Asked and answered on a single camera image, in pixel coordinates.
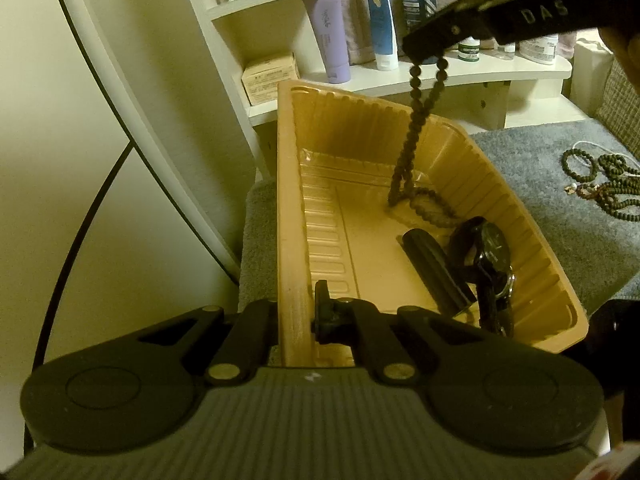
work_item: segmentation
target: cardboard box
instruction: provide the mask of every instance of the cardboard box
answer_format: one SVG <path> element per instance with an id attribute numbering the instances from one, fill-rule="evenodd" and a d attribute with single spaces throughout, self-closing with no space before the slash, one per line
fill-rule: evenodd
<path id="1" fill-rule="evenodd" d="M 252 106 L 278 97 L 278 83 L 300 79 L 293 54 L 254 61 L 244 69 L 242 85 Z"/>

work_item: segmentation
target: white wall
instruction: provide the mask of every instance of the white wall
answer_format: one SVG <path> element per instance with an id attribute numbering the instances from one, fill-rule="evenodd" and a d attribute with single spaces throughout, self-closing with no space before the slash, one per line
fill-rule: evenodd
<path id="1" fill-rule="evenodd" d="M 0 0 L 0 471 L 22 455 L 20 388 L 82 220 L 128 139 L 58 0 Z M 132 152 L 72 269 L 47 359 L 237 287 Z"/>
<path id="2" fill-rule="evenodd" d="M 172 162 L 240 257 L 255 167 L 189 0 L 89 0 Z"/>

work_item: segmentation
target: watch face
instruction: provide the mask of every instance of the watch face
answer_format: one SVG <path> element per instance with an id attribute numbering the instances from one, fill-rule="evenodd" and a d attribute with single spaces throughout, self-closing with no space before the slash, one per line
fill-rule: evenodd
<path id="1" fill-rule="evenodd" d="M 491 263 L 498 272 L 509 272 L 511 252 L 507 240 L 498 226 L 485 222 L 481 227 L 482 256 Z"/>

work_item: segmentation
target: plastic bin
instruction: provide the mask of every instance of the plastic bin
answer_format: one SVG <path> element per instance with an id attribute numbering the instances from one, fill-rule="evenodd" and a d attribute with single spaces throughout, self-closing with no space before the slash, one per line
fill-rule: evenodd
<path id="1" fill-rule="evenodd" d="M 406 202 L 388 208 L 390 177 L 410 108 L 300 81 L 278 91 L 278 307 L 288 366 L 318 364 L 310 330 L 313 286 L 382 312 L 436 310 L 398 238 L 413 227 L 446 246 L 451 230 L 420 219 Z M 522 202 L 456 123 L 431 116 L 415 157 L 418 182 L 461 218 L 484 216 L 511 248 L 514 338 L 559 352 L 584 338 L 586 315 L 560 263 Z M 457 317 L 478 325 L 478 306 Z"/>

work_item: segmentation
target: purple cosmetic tube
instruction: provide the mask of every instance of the purple cosmetic tube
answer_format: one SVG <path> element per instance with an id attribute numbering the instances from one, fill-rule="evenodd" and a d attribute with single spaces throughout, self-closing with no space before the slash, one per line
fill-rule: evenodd
<path id="1" fill-rule="evenodd" d="M 351 79 L 340 0 L 304 0 L 329 83 Z"/>

